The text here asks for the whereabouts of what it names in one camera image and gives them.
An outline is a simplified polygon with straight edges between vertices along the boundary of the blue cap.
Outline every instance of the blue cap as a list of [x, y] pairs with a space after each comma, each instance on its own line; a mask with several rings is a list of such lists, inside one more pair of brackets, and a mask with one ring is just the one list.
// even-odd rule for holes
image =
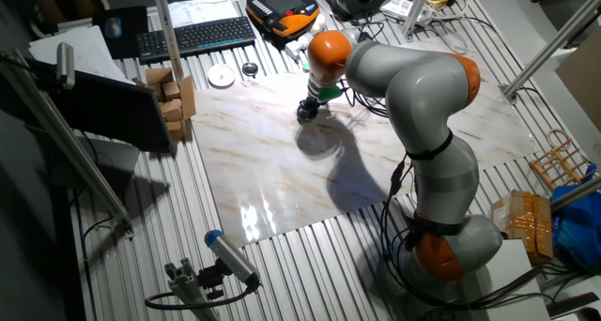
[[220, 230], [208, 231], [205, 234], [205, 243], [207, 244], [207, 247], [210, 248], [210, 246], [213, 244], [213, 242], [215, 242], [215, 240], [217, 240], [217, 238], [222, 235], [223, 235], [223, 232]]

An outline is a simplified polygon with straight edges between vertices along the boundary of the white paper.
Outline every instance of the white paper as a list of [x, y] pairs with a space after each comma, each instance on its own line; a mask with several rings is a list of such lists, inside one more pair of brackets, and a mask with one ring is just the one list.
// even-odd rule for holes
[[113, 62], [98, 26], [76, 28], [64, 34], [33, 41], [29, 43], [29, 52], [38, 61], [56, 64], [56, 48], [62, 42], [73, 47], [76, 70], [133, 84]]
[[169, 5], [174, 27], [238, 17], [230, 0], [193, 0]]

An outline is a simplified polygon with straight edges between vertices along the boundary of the blue bag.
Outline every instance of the blue bag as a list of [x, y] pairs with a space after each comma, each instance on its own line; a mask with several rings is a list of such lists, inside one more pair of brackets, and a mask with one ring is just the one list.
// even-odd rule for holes
[[[551, 200], [578, 186], [558, 187]], [[557, 212], [552, 231], [556, 253], [569, 256], [591, 274], [601, 274], [601, 193], [594, 192]]]

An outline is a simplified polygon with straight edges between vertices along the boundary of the desk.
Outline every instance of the desk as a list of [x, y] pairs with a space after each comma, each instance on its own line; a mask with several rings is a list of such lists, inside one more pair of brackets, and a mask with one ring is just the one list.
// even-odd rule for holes
[[[244, 15], [245, 0], [232, 0], [239, 15]], [[324, 14], [330, 9], [323, 2]], [[457, 13], [459, 8], [452, 7]], [[470, 0], [467, 11], [491, 23], [478, 0]], [[160, 29], [156, 9], [149, 9], [150, 30]], [[61, 26], [65, 30], [85, 23], [70, 23]], [[522, 68], [510, 48], [504, 46], [492, 31], [478, 23], [451, 22], [456, 31], [469, 35], [466, 38], [485, 60], [496, 83], [508, 84]], [[329, 29], [350, 27], [327, 17]], [[403, 44], [396, 34], [400, 26], [386, 21], [384, 30], [377, 40], [391, 45]], [[260, 39], [258, 33], [255, 46], [226, 50], [220, 53], [201, 54], [182, 60], [185, 74], [194, 77], [196, 88], [207, 88], [207, 71], [218, 63], [241, 67], [247, 61], [257, 62], [259, 75], [282, 73], [300, 69], [301, 65], [290, 60], [285, 53], [277, 51]], [[418, 33], [414, 39], [435, 36], [433, 33]], [[144, 77], [148, 66], [140, 66], [137, 60], [116, 61], [128, 78]], [[169, 62], [151, 65], [151, 68], [169, 66]], [[247, 77], [237, 69], [237, 78]], [[537, 88], [535, 84], [526, 86]], [[564, 128], [556, 112], [544, 98], [530, 92], [520, 91], [516, 110], [541, 151], [550, 149], [545, 134], [550, 129]], [[549, 196], [550, 192], [530, 170], [528, 162], [540, 157], [541, 153], [506, 162], [483, 170], [480, 188], [470, 212], [489, 215], [490, 205], [512, 189], [532, 191]], [[132, 227], [136, 237], [126, 240], [111, 237], [111, 230], [101, 228], [90, 233], [86, 240], [88, 254], [92, 253], [92, 289], [97, 315], [100, 320], [192, 320], [191, 313], [149, 310], [144, 298], [169, 291], [163, 265], [176, 263], [189, 257], [196, 269], [213, 265], [212, 252], [203, 243], [206, 231], [221, 229], [217, 211], [211, 196], [207, 174], [198, 145], [179, 143], [174, 158], [141, 154], [135, 168], [136, 179], [130, 187], [126, 206], [131, 212]], [[168, 184], [163, 187], [156, 183]], [[74, 220], [75, 234], [79, 229], [107, 217], [106, 210], [92, 205], [90, 196], [83, 196], [83, 223]], [[400, 204], [413, 209], [408, 196], [399, 198]], [[378, 264], [378, 215], [381, 206], [368, 206], [314, 223], [301, 229], [272, 237], [246, 246], [242, 252], [256, 264], [261, 272], [264, 287], [235, 304], [217, 309], [223, 320], [294, 320], [294, 319], [349, 319], [387, 320], [405, 319], [393, 316], [394, 301], [382, 296], [383, 290], [375, 278]], [[403, 228], [399, 213], [393, 213], [395, 223], [392, 230]], [[77, 245], [81, 259], [80, 245]], [[80, 273], [84, 277], [83, 265]], [[93, 320], [88, 287], [82, 280], [85, 307], [89, 320]], [[224, 284], [228, 298], [238, 295], [241, 287], [236, 279], [228, 278]]]

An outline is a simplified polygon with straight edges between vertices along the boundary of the metal pole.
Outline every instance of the metal pole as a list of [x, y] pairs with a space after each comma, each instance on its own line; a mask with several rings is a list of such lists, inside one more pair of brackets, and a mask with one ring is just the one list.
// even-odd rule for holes
[[[27, 66], [17, 50], [11, 50], [8, 57]], [[0, 73], [4, 74], [10, 85], [17, 91], [24, 103], [50, 133], [58, 147], [65, 153], [75, 169], [82, 175], [87, 186], [107, 205], [113, 216], [120, 222], [131, 224], [130, 215], [106, 181], [94, 161], [85, 152], [84, 147], [73, 136], [67, 121], [58, 111], [47, 93], [39, 91], [29, 71], [0, 63]]]
[[524, 68], [516, 78], [503, 90], [508, 98], [513, 95], [532, 75], [559, 49], [570, 35], [584, 23], [587, 17], [599, 7], [601, 0], [586, 0], [584, 5], [570, 18], [562, 27], [557, 36], [538, 53], [534, 59]]
[[557, 200], [553, 201], [551, 203], [551, 212], [556, 212], [564, 207], [567, 207], [599, 189], [601, 189], [601, 176], [593, 178], [591, 181], [576, 187], [570, 192], [562, 195]]
[[413, 31], [413, 26], [417, 22], [417, 18], [422, 13], [422, 9], [425, 5], [425, 0], [413, 0], [413, 6], [409, 11], [409, 15], [407, 16], [407, 20], [403, 23], [403, 27], [401, 27], [401, 35], [407, 38], [407, 35]]
[[181, 82], [184, 79], [184, 70], [181, 68], [181, 57], [179, 56], [179, 48], [177, 47], [176, 32], [171, 23], [169, 4], [167, 3], [167, 0], [154, 1], [157, 4], [159, 18], [161, 18], [162, 33], [164, 34], [165, 42], [167, 43], [167, 52], [169, 52], [173, 73], [176, 77], [176, 81]]

